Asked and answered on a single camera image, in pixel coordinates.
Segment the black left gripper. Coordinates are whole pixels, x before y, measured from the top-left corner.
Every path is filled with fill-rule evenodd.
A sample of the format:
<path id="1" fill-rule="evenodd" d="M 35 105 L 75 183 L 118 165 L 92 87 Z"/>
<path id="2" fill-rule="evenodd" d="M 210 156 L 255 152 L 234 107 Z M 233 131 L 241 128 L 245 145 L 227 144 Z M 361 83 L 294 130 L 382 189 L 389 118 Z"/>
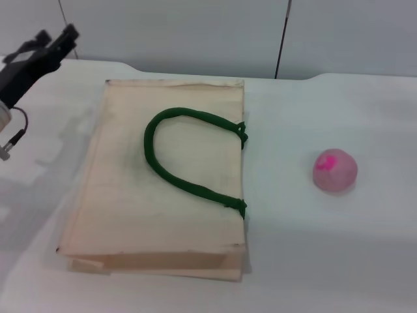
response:
<path id="1" fill-rule="evenodd" d="M 53 41 L 43 29 L 35 40 L 24 42 L 16 52 L 7 55 L 1 70 L 1 102 L 8 108 L 14 107 L 41 77 L 61 66 L 61 61 L 76 47 L 78 37 L 72 23 Z"/>

